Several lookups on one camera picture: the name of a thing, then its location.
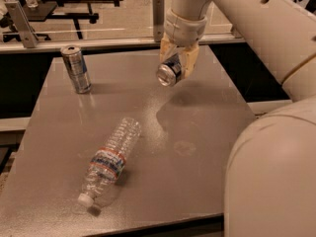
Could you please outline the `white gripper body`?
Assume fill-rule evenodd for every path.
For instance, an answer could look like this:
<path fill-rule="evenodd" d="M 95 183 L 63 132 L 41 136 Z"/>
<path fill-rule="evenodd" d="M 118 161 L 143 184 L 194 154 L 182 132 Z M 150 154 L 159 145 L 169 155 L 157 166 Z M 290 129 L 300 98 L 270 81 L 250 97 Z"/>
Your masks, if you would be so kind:
<path fill-rule="evenodd" d="M 169 9 L 164 23 L 164 34 L 177 46 L 193 45 L 203 36 L 206 22 L 207 17 L 201 20 L 188 20 Z"/>

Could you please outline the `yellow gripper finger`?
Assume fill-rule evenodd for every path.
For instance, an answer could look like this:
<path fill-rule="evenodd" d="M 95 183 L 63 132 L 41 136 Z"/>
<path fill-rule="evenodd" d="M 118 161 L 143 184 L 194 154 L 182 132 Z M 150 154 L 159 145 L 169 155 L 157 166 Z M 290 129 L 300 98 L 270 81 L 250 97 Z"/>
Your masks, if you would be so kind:
<path fill-rule="evenodd" d="M 170 42 L 168 38 L 162 38 L 160 43 L 160 69 L 179 70 L 179 54 L 177 46 Z"/>
<path fill-rule="evenodd" d="M 184 47 L 180 51 L 180 62 L 181 62 L 181 78 L 188 78 L 192 72 L 194 71 L 199 53 L 199 45 L 198 43 L 194 43 L 192 45 Z"/>

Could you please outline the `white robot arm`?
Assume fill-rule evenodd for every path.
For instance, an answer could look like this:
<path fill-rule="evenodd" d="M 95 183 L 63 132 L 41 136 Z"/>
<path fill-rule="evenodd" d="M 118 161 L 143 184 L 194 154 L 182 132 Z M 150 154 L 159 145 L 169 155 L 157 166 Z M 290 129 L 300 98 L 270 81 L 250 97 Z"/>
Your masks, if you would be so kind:
<path fill-rule="evenodd" d="M 173 0 L 160 44 L 162 85 L 192 74 L 211 4 L 272 76 L 246 68 L 237 85 L 262 116 L 229 156 L 224 236 L 316 237 L 315 0 Z"/>

